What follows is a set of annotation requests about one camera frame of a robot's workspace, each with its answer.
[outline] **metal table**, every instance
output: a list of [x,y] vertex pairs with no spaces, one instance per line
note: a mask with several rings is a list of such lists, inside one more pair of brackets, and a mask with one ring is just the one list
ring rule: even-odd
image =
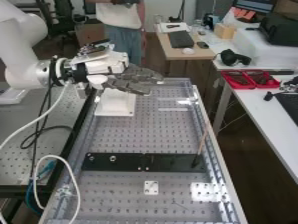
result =
[[[60,88],[53,88],[52,102],[60,95]],[[45,89],[32,90],[17,105],[0,106],[0,142],[8,135],[17,130],[23,125],[32,121],[37,114],[41,101],[45,95]],[[73,135],[80,129],[80,122],[84,118],[85,100],[78,100],[73,87],[69,87],[65,96],[49,115],[46,127],[54,125],[65,125],[73,128]],[[21,193],[27,190],[29,180],[29,170],[32,161],[32,148],[27,150],[20,149],[21,141],[35,132],[35,125],[23,131],[5,145],[0,152],[0,196],[1,197],[23,197]],[[36,163],[39,159],[46,154],[68,155],[66,146],[74,141],[69,138],[70,132],[64,129],[54,129],[40,136],[37,143]],[[49,175],[39,184],[48,192],[54,187],[57,181],[57,170],[54,175]]]
[[[201,97],[189,79],[166,79],[137,97],[134,117],[94,117],[92,106],[69,156],[82,202],[77,223],[241,223],[246,218],[211,128],[202,172],[82,171],[89,153],[195,154],[207,122]],[[144,193],[158,182],[158,195]],[[40,223],[68,223],[76,208],[64,171]]]

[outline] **white wall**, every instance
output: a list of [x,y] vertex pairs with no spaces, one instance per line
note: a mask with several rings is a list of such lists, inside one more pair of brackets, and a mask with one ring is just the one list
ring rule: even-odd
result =
[[[154,15],[164,15],[168,19],[170,16],[177,17],[182,0],[145,0],[146,5],[146,30],[153,32]],[[74,13],[84,14],[82,0],[72,0]],[[195,0],[186,0],[185,3],[185,21],[192,24],[195,16]]]

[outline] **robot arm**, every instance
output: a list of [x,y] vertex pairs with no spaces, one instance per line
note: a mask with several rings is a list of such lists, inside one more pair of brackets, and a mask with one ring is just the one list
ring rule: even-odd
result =
[[[90,83],[96,89],[118,89],[140,95],[149,95],[150,89],[138,84],[162,81],[162,76],[152,72],[138,75],[129,67],[126,53],[114,52],[108,42],[82,47],[73,59],[53,58],[39,60],[32,50],[32,39],[25,35],[21,18],[27,14],[1,0],[0,12],[9,10],[9,17],[0,20],[0,57],[7,65],[7,82],[15,89],[36,89],[46,87],[49,77],[56,85],[66,81]],[[36,30],[46,30],[45,23],[31,25]]]

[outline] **metal bracket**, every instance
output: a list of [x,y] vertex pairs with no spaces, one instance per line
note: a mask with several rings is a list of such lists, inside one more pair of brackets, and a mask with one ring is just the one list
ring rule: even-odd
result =
[[158,181],[145,181],[144,182],[144,194],[145,195],[158,195]]

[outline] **floor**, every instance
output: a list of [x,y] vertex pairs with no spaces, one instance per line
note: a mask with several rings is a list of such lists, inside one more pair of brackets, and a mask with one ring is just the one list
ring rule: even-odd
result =
[[[46,40],[39,44],[35,51],[40,58],[61,54],[56,42],[57,40]],[[73,46],[66,45],[64,55],[72,57],[74,53]],[[154,34],[148,35],[145,66],[161,73],[165,71],[164,53]],[[185,76],[181,75],[182,68],[184,62],[172,63],[170,74],[177,77]],[[207,75],[206,72],[198,71],[209,69],[210,62],[206,61],[192,62],[188,66],[186,76],[198,86],[201,94],[205,92]],[[3,70],[4,65],[0,64],[0,81],[4,80]],[[235,104],[227,111],[226,123],[243,114],[235,99],[231,101]],[[221,131],[218,142],[249,223],[297,224],[298,186],[247,116]],[[13,223],[33,224],[37,220],[35,214],[23,206]]]

